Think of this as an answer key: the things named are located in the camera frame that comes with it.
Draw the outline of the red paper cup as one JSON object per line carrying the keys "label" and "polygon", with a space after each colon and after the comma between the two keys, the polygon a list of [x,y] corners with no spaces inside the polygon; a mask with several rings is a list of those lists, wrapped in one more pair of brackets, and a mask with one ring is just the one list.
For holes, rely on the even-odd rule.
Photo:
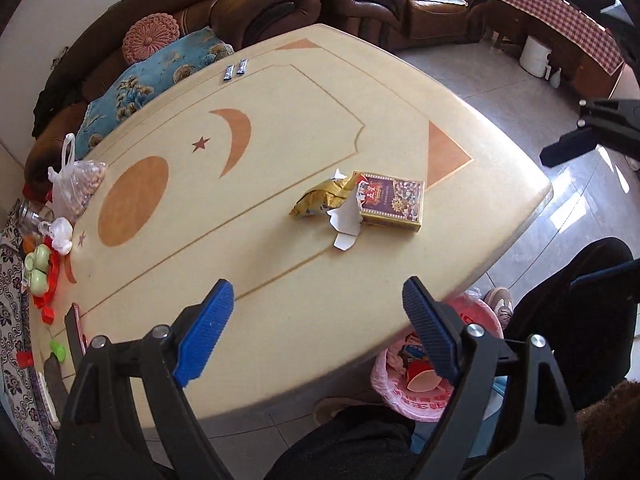
{"label": "red paper cup", "polygon": [[437,388],[442,378],[428,359],[412,360],[406,368],[406,387],[414,393],[430,392]]}

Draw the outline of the white remote stick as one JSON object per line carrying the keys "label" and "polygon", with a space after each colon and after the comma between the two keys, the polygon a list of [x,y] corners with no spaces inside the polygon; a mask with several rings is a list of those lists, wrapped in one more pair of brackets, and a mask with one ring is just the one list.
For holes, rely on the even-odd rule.
{"label": "white remote stick", "polygon": [[61,423],[60,423],[60,420],[58,419],[58,413],[56,412],[55,405],[51,398],[51,395],[46,383],[46,378],[44,378],[44,375],[41,372],[38,372],[37,379],[38,379],[38,388],[42,396],[44,409],[46,410],[47,418],[49,419],[50,425],[54,430],[59,430],[61,428]]}

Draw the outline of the brown fuzzy right sleeve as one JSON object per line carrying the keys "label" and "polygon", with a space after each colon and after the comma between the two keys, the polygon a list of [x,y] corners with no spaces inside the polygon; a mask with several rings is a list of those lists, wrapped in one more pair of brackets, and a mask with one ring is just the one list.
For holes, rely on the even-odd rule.
{"label": "brown fuzzy right sleeve", "polygon": [[577,413],[586,479],[640,479],[639,389],[625,380]]}

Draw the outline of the patterned covered bench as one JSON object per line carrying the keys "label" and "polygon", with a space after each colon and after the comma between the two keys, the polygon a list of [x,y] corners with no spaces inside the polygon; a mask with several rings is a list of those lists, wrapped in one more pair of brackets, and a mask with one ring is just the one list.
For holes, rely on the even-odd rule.
{"label": "patterned covered bench", "polygon": [[1,403],[17,433],[49,472],[55,468],[56,437],[50,425],[38,377],[20,367],[17,356],[32,350],[28,298],[22,291],[20,232],[1,233]]}

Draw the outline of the red clip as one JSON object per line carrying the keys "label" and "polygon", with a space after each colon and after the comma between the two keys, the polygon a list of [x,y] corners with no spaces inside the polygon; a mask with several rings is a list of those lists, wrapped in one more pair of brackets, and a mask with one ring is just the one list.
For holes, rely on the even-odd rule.
{"label": "red clip", "polygon": [[34,365],[34,356],[30,351],[17,351],[15,357],[17,365],[21,370],[24,370],[24,368],[32,367]]}

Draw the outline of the red fruit tray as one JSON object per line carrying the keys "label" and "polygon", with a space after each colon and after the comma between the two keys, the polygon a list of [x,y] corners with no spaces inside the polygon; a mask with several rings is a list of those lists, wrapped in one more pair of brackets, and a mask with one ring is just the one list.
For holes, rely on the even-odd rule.
{"label": "red fruit tray", "polygon": [[27,288],[40,318],[44,324],[52,325],[55,319],[52,302],[58,287],[61,255],[52,247],[50,237],[26,256],[25,268]]}

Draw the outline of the small white plastic bag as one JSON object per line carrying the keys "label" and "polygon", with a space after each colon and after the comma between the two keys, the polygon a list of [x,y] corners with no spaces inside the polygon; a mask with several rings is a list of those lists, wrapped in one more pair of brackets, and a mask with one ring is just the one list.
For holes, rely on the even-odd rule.
{"label": "small white plastic bag", "polygon": [[56,218],[52,222],[41,221],[38,229],[51,241],[51,247],[61,256],[66,256],[72,251],[73,226],[66,218]]}

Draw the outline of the glass teapot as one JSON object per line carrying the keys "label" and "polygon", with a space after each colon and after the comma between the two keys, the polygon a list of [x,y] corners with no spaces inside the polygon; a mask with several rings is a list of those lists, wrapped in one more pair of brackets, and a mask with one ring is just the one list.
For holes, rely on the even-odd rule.
{"label": "glass teapot", "polygon": [[17,207],[17,227],[23,236],[41,235],[43,223],[54,220],[53,211],[43,204],[31,200],[20,200]]}

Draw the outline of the purple gold snack box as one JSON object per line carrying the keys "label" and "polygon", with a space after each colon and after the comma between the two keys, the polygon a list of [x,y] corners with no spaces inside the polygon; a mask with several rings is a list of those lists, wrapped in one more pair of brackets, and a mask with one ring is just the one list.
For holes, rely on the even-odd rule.
{"label": "purple gold snack box", "polygon": [[422,228],[425,182],[354,172],[354,185],[341,206],[328,212],[336,233],[333,246],[346,252],[355,245],[364,224],[419,232]]}

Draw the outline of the plastic bag of nuts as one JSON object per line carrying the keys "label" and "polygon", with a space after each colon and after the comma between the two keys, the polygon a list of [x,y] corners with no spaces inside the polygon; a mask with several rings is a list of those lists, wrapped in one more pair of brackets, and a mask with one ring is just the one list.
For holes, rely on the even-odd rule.
{"label": "plastic bag of nuts", "polygon": [[62,146],[60,170],[48,168],[48,179],[52,184],[50,204],[54,215],[56,218],[65,218],[71,224],[75,224],[85,212],[107,170],[105,162],[77,160],[75,148],[75,135],[67,133]]}

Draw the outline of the blue floral sofa cover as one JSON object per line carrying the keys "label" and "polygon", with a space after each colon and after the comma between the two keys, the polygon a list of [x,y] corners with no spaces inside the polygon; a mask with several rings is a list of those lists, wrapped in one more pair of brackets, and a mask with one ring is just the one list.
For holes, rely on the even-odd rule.
{"label": "blue floral sofa cover", "polygon": [[205,27],[129,66],[103,96],[89,104],[75,134],[76,158],[85,158],[113,130],[166,90],[233,53],[231,44]]}

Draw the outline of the black clothing on sofa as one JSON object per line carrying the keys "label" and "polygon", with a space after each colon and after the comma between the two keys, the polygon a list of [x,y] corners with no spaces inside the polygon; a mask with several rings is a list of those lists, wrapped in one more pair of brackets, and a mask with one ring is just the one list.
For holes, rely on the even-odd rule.
{"label": "black clothing on sofa", "polygon": [[51,120],[65,107],[81,102],[82,81],[73,74],[54,70],[39,93],[34,108],[32,137],[37,139]]}

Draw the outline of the right small battery pack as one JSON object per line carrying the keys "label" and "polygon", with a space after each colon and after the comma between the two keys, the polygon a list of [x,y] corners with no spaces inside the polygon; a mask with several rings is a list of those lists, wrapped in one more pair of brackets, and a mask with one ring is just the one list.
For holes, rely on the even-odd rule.
{"label": "right small battery pack", "polygon": [[248,65],[248,59],[247,58],[242,58],[242,60],[239,62],[239,66],[236,69],[236,74],[238,76],[242,76],[246,73],[247,70],[247,65]]}

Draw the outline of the left small battery pack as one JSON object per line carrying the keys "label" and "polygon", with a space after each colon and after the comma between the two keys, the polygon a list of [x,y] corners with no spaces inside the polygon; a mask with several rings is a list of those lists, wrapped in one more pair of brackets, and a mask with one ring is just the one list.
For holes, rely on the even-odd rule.
{"label": "left small battery pack", "polygon": [[224,81],[230,81],[234,75],[234,65],[228,65],[224,71]]}

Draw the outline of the pink round cushion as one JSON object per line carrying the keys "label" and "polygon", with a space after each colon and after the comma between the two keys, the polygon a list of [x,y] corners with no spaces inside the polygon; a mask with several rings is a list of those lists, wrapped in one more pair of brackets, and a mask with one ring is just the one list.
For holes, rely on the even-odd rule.
{"label": "pink round cushion", "polygon": [[128,65],[145,61],[177,41],[180,27],[167,13],[153,13],[135,22],[122,40],[122,56]]}

